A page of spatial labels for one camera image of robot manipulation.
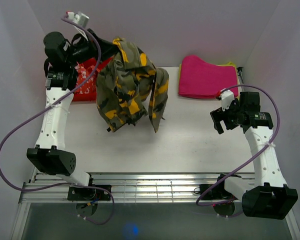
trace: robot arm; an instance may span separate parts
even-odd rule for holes
[[[243,212],[248,217],[284,219],[296,203],[298,194],[288,187],[280,171],[275,146],[269,144],[273,123],[269,113],[260,112],[259,93],[241,92],[239,101],[227,90],[220,99],[222,107],[210,113],[219,134],[224,132],[221,121],[224,121],[227,130],[241,126],[252,156],[269,145],[253,161],[254,187],[239,176],[232,176],[224,181],[224,190],[241,201]]]
[[[89,20],[81,12],[68,12],[67,16],[68,19],[84,28]],[[68,109],[74,94],[70,94],[55,105],[57,99],[76,87],[78,73],[75,66],[88,59],[97,58],[96,56],[101,54],[94,42],[83,31],[79,29],[78,31],[80,33],[73,37],[71,43],[60,32],[50,32],[44,37],[44,51],[48,57],[44,63],[46,107],[52,106],[52,108],[44,114],[38,140],[34,148],[28,148],[26,156],[43,173],[56,175],[69,183],[90,186],[92,184],[90,174],[76,167],[74,153],[65,151]],[[91,29],[87,31],[97,39],[100,45],[101,61],[119,51],[117,46],[98,38]]]

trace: camouflage jacket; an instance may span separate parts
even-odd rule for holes
[[[156,68],[134,43],[123,38],[115,38],[113,43],[119,52],[96,80],[98,111],[109,125],[108,131],[115,132],[125,124],[135,125],[149,114],[157,132],[168,99],[169,75]],[[147,112],[143,102],[149,95]]]

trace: folded towel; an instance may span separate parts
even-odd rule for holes
[[[179,95],[194,99],[214,99],[218,92],[238,84],[233,64],[213,65],[190,55],[183,59],[179,78]],[[231,91],[238,96],[238,88]]]

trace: cable tie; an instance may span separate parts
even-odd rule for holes
[[[54,108],[61,108],[61,109],[63,109],[66,113],[70,113],[67,109],[65,109],[64,107],[62,107],[62,106],[60,106],[59,104],[56,104],[56,105],[53,105],[52,103],[50,103],[49,105],[48,105],[48,107],[50,107],[51,109],[54,109]]]
[[[268,141],[266,141],[265,143],[262,143],[261,144],[261,146],[269,146],[269,147],[273,147],[273,148],[275,148],[276,147],[276,145],[274,144],[274,143],[269,143]]]

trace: aluminum frame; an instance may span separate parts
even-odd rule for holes
[[[116,203],[195,203],[198,194],[194,193],[199,184],[213,184],[219,173],[91,173],[94,183],[112,185],[112,194]],[[254,173],[240,173],[249,185],[254,185]],[[46,175],[34,169],[30,183],[24,188],[37,188],[63,180]],[[22,239],[31,203],[86,203],[86,201],[68,201],[69,186],[57,186],[38,192],[23,192],[20,195],[17,217],[11,234],[12,240]],[[300,240],[300,231],[291,210],[286,222],[293,240]]]

